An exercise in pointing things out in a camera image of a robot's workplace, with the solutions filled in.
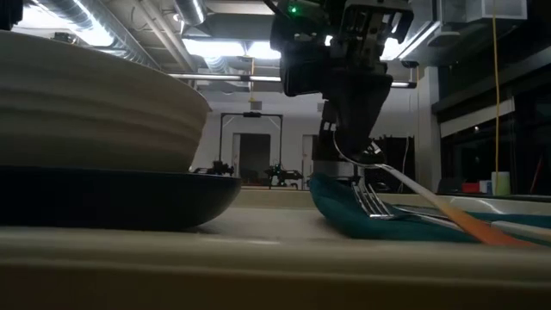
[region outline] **dark blue plate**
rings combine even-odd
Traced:
[[[182,231],[240,189],[233,177],[0,166],[0,225]]]

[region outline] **white bowl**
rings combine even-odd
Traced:
[[[0,165],[187,171],[210,110],[143,65],[0,31]]]

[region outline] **doorway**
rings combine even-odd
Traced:
[[[236,171],[243,185],[263,186],[269,182],[265,171],[269,168],[269,134],[239,133],[234,136],[234,151],[238,150]]]

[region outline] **metal fork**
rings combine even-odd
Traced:
[[[370,219],[374,220],[403,220],[407,218],[417,218],[447,228],[452,228],[458,231],[463,231],[454,222],[447,219],[445,216],[428,215],[413,212],[403,208],[398,208],[405,214],[394,214],[392,209],[389,209],[385,202],[377,195],[371,184],[365,184],[363,177],[357,183],[352,183],[352,190],[360,207]]]

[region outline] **red object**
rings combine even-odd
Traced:
[[[461,192],[474,194],[480,192],[480,185],[478,183],[463,183],[461,185]]]

